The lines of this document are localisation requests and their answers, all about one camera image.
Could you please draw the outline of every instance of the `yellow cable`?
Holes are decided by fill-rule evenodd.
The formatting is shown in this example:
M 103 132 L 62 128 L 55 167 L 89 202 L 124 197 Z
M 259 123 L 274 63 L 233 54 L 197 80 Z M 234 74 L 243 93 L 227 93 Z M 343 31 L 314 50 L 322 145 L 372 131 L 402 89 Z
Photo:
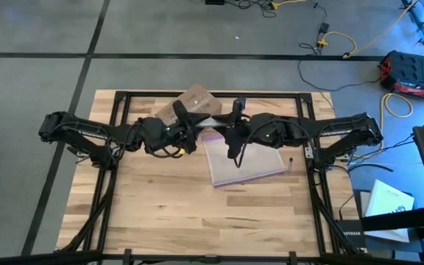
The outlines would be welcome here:
M 373 45 L 376 41 L 380 40 L 385 34 L 389 33 L 389 31 L 395 26 L 395 24 L 397 24 L 400 19 L 402 19 L 402 17 L 410 10 L 411 7 L 413 7 L 416 3 L 418 2 L 418 0 L 414 0 L 403 12 L 402 14 L 397 18 L 397 20 L 390 25 L 386 31 L 382 32 L 379 36 L 377 36 L 376 38 L 374 38 L 373 40 L 371 40 L 368 44 L 366 44 L 366 46 L 360 48 L 358 51 L 352 51 L 349 54 L 345 54 L 343 55 L 343 59 L 347 59 L 355 54 L 358 54 L 359 52 L 365 50 L 367 47 Z
M 396 114 L 395 112 L 393 112 L 392 109 L 389 107 L 389 104 L 387 103 L 389 101 L 389 98 L 391 96 L 396 96 L 396 97 L 399 97 L 399 98 L 403 99 L 409 105 L 410 111 L 407 114 L 405 114 L 405 115 L 400 115 L 400 114 Z M 382 100 L 381 100 L 381 133 L 384 131 L 384 106 L 385 106 L 385 108 L 387 109 L 387 111 L 390 114 L 392 114 L 393 116 L 395 116 L 397 118 L 406 118 L 406 117 L 410 116 L 413 113 L 413 104 L 406 97 L 401 96 L 399 94 L 395 94 L 395 93 L 385 94 L 382 97 Z M 376 153 L 371 154 L 370 156 L 354 155 L 354 157 L 355 158 L 370 158 L 371 156 L 377 155 L 380 152 L 382 152 L 381 150 L 383 149 L 383 147 L 384 147 L 384 143 L 382 141 L 381 142 L 381 145 L 379 146 L 379 149 L 377 150 Z
M 346 35 L 345 33 L 341 33 L 341 32 L 328 32 L 328 33 L 325 33 L 323 35 L 323 37 L 320 39 L 319 43 L 321 43 L 322 45 L 325 45 L 326 44 L 326 46 L 327 46 L 328 43 L 327 43 L 327 41 L 326 41 L 325 38 L 328 35 L 331 35 L 331 34 L 341 35 L 343 37 L 346 37 L 348 40 L 351 40 L 351 42 L 353 43 L 353 50 L 350 52 L 350 54 L 353 53 L 353 52 L 355 52 L 358 49 L 358 45 L 356 44 L 356 41 L 352 37 L 350 37 L 349 35 Z
M 271 2 L 271 5 L 272 5 L 272 9 L 276 10 L 279 6 L 281 6 L 283 4 L 292 4 L 292 3 L 302 2 L 302 1 L 307 1 L 307 0 L 292 0 L 292 1 L 284 1 L 284 2 L 281 2 L 281 3 Z

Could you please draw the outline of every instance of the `black equipment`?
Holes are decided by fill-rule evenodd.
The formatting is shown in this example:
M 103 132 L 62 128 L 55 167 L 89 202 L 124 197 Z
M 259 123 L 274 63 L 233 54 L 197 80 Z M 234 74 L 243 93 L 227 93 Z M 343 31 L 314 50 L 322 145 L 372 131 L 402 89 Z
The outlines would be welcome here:
M 205 127 L 213 127 L 224 136 L 229 146 L 227 156 L 235 162 L 247 144 L 257 143 L 277 149 L 309 142 L 312 153 L 306 155 L 314 159 L 314 168 L 318 170 L 327 169 L 337 157 L 352 153 L 357 146 L 375 146 L 382 141 L 377 122 L 366 113 L 321 121 L 271 113 L 249 117 L 243 114 L 245 102 L 245 98 L 238 98 L 233 102 L 231 113 L 211 116 L 207 113 L 189 113 L 178 100 L 173 103 L 177 122 L 170 126 L 159 118 L 148 117 L 140 118 L 134 124 L 114 127 L 80 119 L 66 112 L 55 112 L 45 117 L 38 134 L 44 142 L 65 141 L 70 145 L 70 152 L 88 156 L 93 166 L 100 169 L 113 168 L 125 151 L 135 152 L 142 144 L 146 153 L 159 158 L 179 158 L 182 152 L 191 154 L 197 148 L 197 136 Z M 345 137 L 328 148 L 320 149 L 316 149 L 310 141 L 331 135 Z M 106 140 L 107 148 L 96 145 L 84 136 Z M 177 151 L 169 152 L 166 150 L 168 146 L 177 147 Z M 163 150 L 166 156 L 156 154 L 159 150 Z

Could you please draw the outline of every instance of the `wooden tabletop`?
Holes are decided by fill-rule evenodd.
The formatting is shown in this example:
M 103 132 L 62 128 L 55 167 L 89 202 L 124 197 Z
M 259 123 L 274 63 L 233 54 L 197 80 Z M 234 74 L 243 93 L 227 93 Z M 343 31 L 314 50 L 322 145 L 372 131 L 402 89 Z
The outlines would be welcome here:
M 96 92 L 91 120 L 109 122 L 114 95 L 113 90 Z M 317 119 L 331 119 L 333 110 L 322 95 L 331 100 L 329 93 L 312 93 L 315 115 Z M 127 123 L 152 116 L 171 100 L 132 98 Z M 234 99 L 220 100 L 222 111 L 230 112 Z M 247 100 L 244 113 L 263 112 L 297 116 L 294 99 Z M 322 138 L 322 145 L 337 139 Z M 221 188 L 211 184 L 201 141 L 196 152 L 181 159 L 158 159 L 143 150 L 127 152 L 119 166 L 105 252 L 120 254 L 130 248 L 135 254 L 286 256 L 296 251 L 298 256 L 318 256 L 303 148 L 284 147 L 279 152 L 286 165 L 293 158 L 290 173 Z M 96 178 L 97 170 L 89 161 L 77 166 L 57 248 L 69 243 L 88 218 Z M 328 186 L 333 212 L 337 213 L 353 195 L 349 177 L 334 169 L 328 172 Z M 345 219 L 358 218 L 353 200 L 342 213 Z M 330 252 L 328 226 L 322 223 Z

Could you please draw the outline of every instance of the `concrete floor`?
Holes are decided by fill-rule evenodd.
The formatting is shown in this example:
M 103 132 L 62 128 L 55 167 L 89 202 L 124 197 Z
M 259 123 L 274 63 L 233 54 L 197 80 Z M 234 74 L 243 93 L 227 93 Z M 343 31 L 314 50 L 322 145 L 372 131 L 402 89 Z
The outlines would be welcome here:
M 400 15 L 398 0 L 320 4 L 328 12 L 330 29 L 353 36 L 360 45 Z M 101 6 L 102 0 L 0 1 L 0 52 L 86 52 Z M 322 16 L 310 3 L 282 6 L 277 18 L 269 19 L 262 18 L 258 8 L 211 7 L 192 0 L 112 0 L 96 52 L 306 54 L 297 44 L 315 41 Z M 384 56 L 393 49 L 424 54 L 419 38 L 406 16 L 361 54 Z M 338 36 L 328 41 L 324 54 L 342 54 L 351 48 L 348 40 Z M 46 113 L 68 109 L 82 63 L 83 59 L 0 58 L 0 257 L 21 252 L 54 154 L 54 146 L 41 143 L 37 131 Z M 337 88 L 375 80 L 376 66 L 376 62 L 305 61 L 302 70 L 316 85 Z M 194 83 L 211 90 L 315 91 L 300 80 L 296 61 L 95 59 L 76 114 L 88 116 L 97 89 L 187 89 Z M 333 92 L 336 114 L 368 112 L 378 117 L 385 92 L 377 84 Z M 387 146 L 404 139 L 413 126 L 424 124 L 424 101 L 412 102 L 414 113 L 409 118 L 385 115 Z M 408 109 L 398 99 L 391 106 L 400 113 Z M 370 189 L 377 178 L 412 193 L 417 207 L 423 207 L 424 169 L 415 146 L 390 150 L 371 161 L 383 163 L 395 154 L 400 161 L 392 166 L 394 173 L 360 168 L 353 174 L 353 187 Z M 74 161 L 68 153 L 62 157 L 34 252 L 54 249 Z

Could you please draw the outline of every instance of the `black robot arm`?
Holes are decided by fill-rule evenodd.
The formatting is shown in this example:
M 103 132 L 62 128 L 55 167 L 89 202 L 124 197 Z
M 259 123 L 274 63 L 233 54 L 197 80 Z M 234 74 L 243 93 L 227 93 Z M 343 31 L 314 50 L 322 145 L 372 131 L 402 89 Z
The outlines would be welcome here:
M 271 113 L 247 116 L 242 113 L 245 102 L 244 98 L 236 99 L 231 113 L 211 117 L 207 113 L 189 113 L 181 101 L 176 101 L 173 108 L 178 120 L 169 126 L 158 118 L 149 117 L 139 119 L 134 124 L 114 127 L 56 112 L 46 116 L 38 134 L 44 142 L 65 141 L 75 155 L 87 155 L 93 166 L 103 169 L 111 169 L 124 152 L 135 152 L 142 144 L 146 153 L 160 158 L 179 158 L 183 152 L 190 154 L 197 148 L 197 136 L 206 127 L 212 127 L 224 136 L 229 146 L 227 156 L 231 159 L 243 154 L 247 144 L 280 148 L 309 142 L 317 169 L 328 168 L 336 157 L 353 152 L 357 146 L 373 146 L 382 140 L 377 123 L 365 113 L 320 121 Z M 327 148 L 319 149 L 310 141 L 331 135 L 345 137 Z M 97 145 L 86 137 L 106 140 L 107 145 Z M 168 146 L 176 147 L 177 151 L 170 153 L 166 150 Z M 158 150 L 163 150 L 167 156 L 155 154 Z

